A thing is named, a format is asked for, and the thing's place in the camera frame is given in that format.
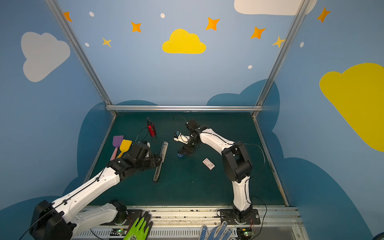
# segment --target yellow spatula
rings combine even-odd
[[[117,158],[121,157],[123,153],[129,150],[130,146],[132,144],[131,140],[123,140],[120,145],[120,151],[121,153],[117,156]]]

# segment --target work glove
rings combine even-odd
[[[125,235],[124,240],[146,240],[153,224],[149,222],[150,218],[151,215],[148,212],[145,212],[141,218],[137,218],[127,235]]]
[[[236,240],[232,236],[232,229],[227,227],[227,222],[223,221],[220,226],[212,229],[208,235],[208,228],[203,225],[200,230],[199,240]]]

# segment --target yellow cloud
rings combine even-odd
[[[163,43],[163,51],[166,53],[203,53],[207,47],[200,42],[196,34],[184,29],[175,30],[169,37],[169,41]]]
[[[320,88],[361,139],[384,152],[384,67],[362,63],[343,73],[329,72]]]

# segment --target green glove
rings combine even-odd
[[[145,212],[141,219],[137,218],[127,235],[125,235],[124,240],[146,240],[153,224],[149,222],[150,218],[151,215],[148,212]]]

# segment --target aluminum frame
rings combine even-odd
[[[262,111],[262,106],[107,105],[109,111]]]
[[[99,147],[99,150],[97,151],[96,157],[95,157],[95,159],[93,160],[92,165],[91,165],[90,169],[88,170],[87,175],[85,176],[85,179],[84,179],[84,181],[83,181],[83,184],[86,183],[86,182],[91,178],[91,174],[92,174],[92,172],[93,172],[93,169],[95,168],[95,165],[96,165],[96,163],[97,163],[97,160],[98,160],[99,157],[100,157],[101,151],[102,151],[102,149],[103,149],[103,147],[104,147],[104,145],[105,145],[105,141],[107,141],[107,137],[108,137],[109,133],[111,132],[111,129],[112,129],[112,126],[113,126],[115,120],[116,120],[116,117],[114,116],[114,117],[112,118],[111,123],[109,124],[109,127],[108,127],[107,132],[105,133],[104,139],[103,139],[103,141],[101,142],[101,145],[100,145],[100,147]]]
[[[69,25],[67,19],[63,15],[63,11],[57,2],[57,0],[45,0],[46,4],[48,5],[49,9],[51,10],[53,16],[55,17],[57,23],[61,27],[62,31],[64,32],[64,35],[67,37],[68,41],[72,45],[74,51],[76,52],[77,56],[80,59],[80,62],[83,64],[85,70],[87,71],[90,79],[92,80],[93,84],[95,85],[97,91],[99,92],[100,96],[102,97],[103,101],[107,105],[113,104],[111,99],[109,98],[103,84],[101,83],[99,77],[96,74],[96,71],[91,65],[91,62],[89,61],[88,57],[86,56],[84,50],[82,49],[79,40],[77,39],[73,29],[71,28],[71,25]],[[116,117],[116,112],[111,111],[111,114]]]
[[[295,39],[296,37],[296,34],[297,32],[299,31],[299,28],[304,20],[304,17],[305,17],[305,12],[307,10],[307,7],[309,5],[309,2],[312,1],[312,0],[302,0],[301,1],[301,4],[296,12],[296,15],[292,21],[292,24],[288,30],[288,33],[285,37],[285,42],[282,46],[282,48],[280,49],[279,51],[279,54],[277,55],[277,58],[276,58],[276,61],[275,63],[273,64],[273,67],[272,67],[272,70],[271,72],[269,73],[269,76],[267,78],[267,81],[265,82],[264,84],[264,87],[259,95],[259,98],[257,99],[257,102],[256,102],[256,105],[257,106],[262,106],[263,103],[264,103],[264,100],[269,92],[269,90],[271,89],[272,87],[272,84],[280,70],[280,67],[282,66],[283,64],[283,61],[289,51],[289,48],[291,47],[292,45],[292,42],[293,40]],[[253,116],[256,116],[257,115],[257,112],[253,112],[252,113]]]
[[[269,154],[269,151],[268,151],[268,148],[267,148],[267,146],[266,146],[266,143],[265,143],[265,140],[264,140],[262,131],[261,131],[261,129],[260,129],[260,126],[259,126],[259,124],[258,124],[258,122],[257,122],[257,120],[256,120],[256,117],[252,116],[252,118],[253,118],[253,122],[254,122],[254,124],[255,124],[257,133],[258,133],[258,135],[259,135],[260,141],[261,141],[261,143],[262,143],[262,146],[263,146],[263,149],[264,149],[266,158],[268,159],[269,165],[271,166],[273,176],[275,177],[275,181],[276,181],[276,183],[277,183],[277,187],[279,188],[280,193],[281,193],[281,195],[283,196],[285,206],[288,207],[288,206],[289,206],[289,203],[288,203],[287,197],[285,196],[285,192],[284,192],[283,186],[281,185],[279,176],[278,176],[278,174],[277,174],[277,172],[276,172],[275,165],[273,164],[271,155]]]
[[[91,210],[99,206],[87,206],[83,210]],[[267,206],[263,228],[291,227],[297,240],[309,240],[303,222],[296,207]],[[232,206],[127,206],[127,209],[140,209],[152,215],[153,227],[149,238],[195,238],[198,237],[203,224],[208,229],[220,225],[217,215],[219,209],[232,209]],[[262,217],[265,214],[264,206],[255,206]],[[250,225],[230,224],[235,233],[237,227],[250,227]],[[126,228],[126,226],[97,226],[92,228],[99,237],[109,237],[113,228]],[[88,230],[80,233],[74,239],[93,239],[94,235]]]

